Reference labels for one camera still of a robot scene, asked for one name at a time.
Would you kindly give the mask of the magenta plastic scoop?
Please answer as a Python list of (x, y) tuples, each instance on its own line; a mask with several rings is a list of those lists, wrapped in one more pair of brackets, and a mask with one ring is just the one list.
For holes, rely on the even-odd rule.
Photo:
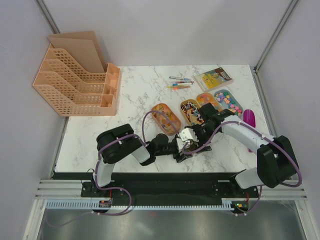
[[(249, 126), (255, 128), (256, 127), (256, 118), (255, 114), (251, 109), (245, 109), (243, 112), (243, 121), (248, 124)], [(249, 144), (248, 146), (252, 147), (254, 140), (255, 140), (255, 134), (251, 130), (247, 129), (247, 133), (249, 134), (248, 141)]]

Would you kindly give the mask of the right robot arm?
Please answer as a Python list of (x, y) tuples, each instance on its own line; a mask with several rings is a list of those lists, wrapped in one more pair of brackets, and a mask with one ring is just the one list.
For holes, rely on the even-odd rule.
[(234, 176), (229, 191), (235, 197), (242, 196), (247, 188), (285, 186), (285, 181), (298, 176), (294, 188), (302, 184), (302, 175), (290, 140), (281, 135), (275, 137), (256, 130), (228, 109), (216, 110), (211, 103), (198, 110), (202, 124), (185, 127), (179, 133), (178, 150), (184, 155), (203, 151), (217, 133), (228, 135), (239, 141), (256, 155), (256, 167), (243, 170)]

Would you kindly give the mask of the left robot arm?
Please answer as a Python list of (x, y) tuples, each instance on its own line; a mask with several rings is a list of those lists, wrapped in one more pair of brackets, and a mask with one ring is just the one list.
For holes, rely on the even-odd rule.
[(106, 196), (110, 191), (111, 176), (116, 163), (127, 156), (133, 156), (141, 166), (148, 166), (158, 156), (171, 155), (177, 163), (191, 158), (183, 154), (178, 144), (182, 141), (175, 136), (172, 141), (164, 133), (159, 133), (151, 141), (143, 140), (134, 133), (130, 124), (125, 124), (99, 134), (96, 138), (98, 162), (92, 177), (92, 191), (99, 197)]

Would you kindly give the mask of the clear glass jar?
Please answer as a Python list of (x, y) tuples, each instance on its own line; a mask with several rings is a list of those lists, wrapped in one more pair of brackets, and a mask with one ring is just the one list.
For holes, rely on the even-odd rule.
[(193, 157), (195, 154), (187, 154), (189, 152), (195, 151), (199, 148), (199, 145), (197, 143), (185, 143), (183, 146), (183, 154), (187, 157), (187, 158), (191, 158)]

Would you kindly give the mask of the peach tray of gummy candies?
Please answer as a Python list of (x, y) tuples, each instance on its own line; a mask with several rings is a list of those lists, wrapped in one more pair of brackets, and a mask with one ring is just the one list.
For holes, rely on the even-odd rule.
[(181, 121), (165, 103), (158, 103), (151, 109), (152, 117), (161, 130), (168, 136), (173, 136), (181, 129)]

